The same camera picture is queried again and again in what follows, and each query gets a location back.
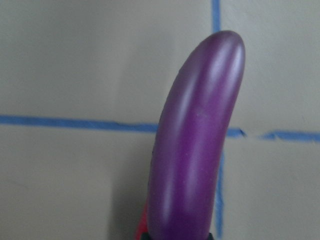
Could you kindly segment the purple eggplant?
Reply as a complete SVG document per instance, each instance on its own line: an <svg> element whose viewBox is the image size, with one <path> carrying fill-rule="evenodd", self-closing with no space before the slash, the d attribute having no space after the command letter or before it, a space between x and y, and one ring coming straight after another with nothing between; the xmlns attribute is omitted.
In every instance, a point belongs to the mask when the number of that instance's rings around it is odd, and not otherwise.
<svg viewBox="0 0 320 240"><path fill-rule="evenodd" d="M233 31L203 40L180 68L152 151L147 229L153 240L206 240L225 136L245 67Z"/></svg>

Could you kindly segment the red chili pepper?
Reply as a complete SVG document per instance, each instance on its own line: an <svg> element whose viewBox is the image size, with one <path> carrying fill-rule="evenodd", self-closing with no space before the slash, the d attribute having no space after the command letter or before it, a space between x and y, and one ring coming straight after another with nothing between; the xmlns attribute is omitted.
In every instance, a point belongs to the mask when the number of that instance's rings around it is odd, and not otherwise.
<svg viewBox="0 0 320 240"><path fill-rule="evenodd" d="M148 205L147 203L145 203L141 218L136 228L134 240L150 240L151 239L148 232L147 211L148 211Z"/></svg>

